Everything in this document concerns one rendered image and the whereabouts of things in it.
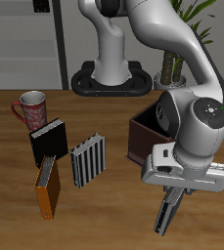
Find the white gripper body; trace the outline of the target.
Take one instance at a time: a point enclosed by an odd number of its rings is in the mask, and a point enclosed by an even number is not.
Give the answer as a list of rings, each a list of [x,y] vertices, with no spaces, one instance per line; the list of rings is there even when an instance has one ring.
[[[224,189],[224,164],[212,162],[201,179],[186,180],[155,171],[150,162],[145,162],[142,167],[141,180],[151,185],[219,192]]]

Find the dark brown desk caddy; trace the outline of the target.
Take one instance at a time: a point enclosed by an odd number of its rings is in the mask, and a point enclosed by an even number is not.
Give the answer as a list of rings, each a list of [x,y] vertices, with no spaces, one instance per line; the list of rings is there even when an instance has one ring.
[[[224,139],[224,84],[217,93],[167,90],[129,120],[128,157],[143,164],[158,144],[175,143],[179,162],[207,166]]]

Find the orange book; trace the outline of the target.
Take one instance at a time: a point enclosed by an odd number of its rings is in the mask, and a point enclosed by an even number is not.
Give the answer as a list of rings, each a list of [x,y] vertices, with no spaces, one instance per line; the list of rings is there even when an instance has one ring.
[[[34,188],[42,218],[44,220],[53,220],[61,190],[55,156],[43,157]]]

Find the black book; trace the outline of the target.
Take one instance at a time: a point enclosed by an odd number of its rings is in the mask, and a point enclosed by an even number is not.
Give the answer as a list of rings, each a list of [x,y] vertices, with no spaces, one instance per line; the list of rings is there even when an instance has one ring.
[[[35,164],[41,166],[44,156],[60,159],[68,152],[65,122],[59,118],[29,134]]]

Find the green pot plant white pot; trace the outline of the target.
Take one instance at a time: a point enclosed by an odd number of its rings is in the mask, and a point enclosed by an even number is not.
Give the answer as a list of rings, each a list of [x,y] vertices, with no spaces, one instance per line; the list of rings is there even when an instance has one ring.
[[[183,0],[169,0],[176,14],[183,22],[190,21],[203,9],[209,7],[216,0],[195,2],[187,9],[183,9]],[[184,59],[179,55],[165,51],[163,54],[162,70],[155,75],[154,87],[156,90],[175,89],[186,86],[186,77],[181,74]]]

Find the red patterned mug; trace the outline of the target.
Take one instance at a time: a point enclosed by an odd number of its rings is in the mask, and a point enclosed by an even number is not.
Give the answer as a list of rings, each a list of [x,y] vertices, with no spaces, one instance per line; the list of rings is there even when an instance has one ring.
[[[22,108],[23,116],[15,111],[15,105]],[[11,104],[13,114],[23,122],[30,132],[47,124],[46,97],[42,92],[23,93],[18,101]]]

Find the white shelf unit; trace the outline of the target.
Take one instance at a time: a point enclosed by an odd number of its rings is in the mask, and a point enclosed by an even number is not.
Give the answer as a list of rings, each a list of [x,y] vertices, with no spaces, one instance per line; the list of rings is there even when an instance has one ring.
[[[66,90],[61,0],[35,13],[32,0],[0,0],[0,90]]]

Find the black binders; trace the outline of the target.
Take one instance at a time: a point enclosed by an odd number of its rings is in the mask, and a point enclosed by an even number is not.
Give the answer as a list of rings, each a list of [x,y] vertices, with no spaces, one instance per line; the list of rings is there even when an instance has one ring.
[[[32,0],[33,10],[35,13],[49,13],[49,0]]]

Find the flat black base plate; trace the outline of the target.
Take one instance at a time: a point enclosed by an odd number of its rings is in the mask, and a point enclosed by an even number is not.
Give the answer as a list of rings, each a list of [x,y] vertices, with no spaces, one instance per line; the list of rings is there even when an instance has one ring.
[[[152,90],[151,76],[142,69],[136,61],[128,62],[132,77],[125,83],[116,86],[106,86],[98,83],[91,77],[94,71],[94,62],[84,62],[81,69],[71,78],[71,88],[83,97],[140,97]]]

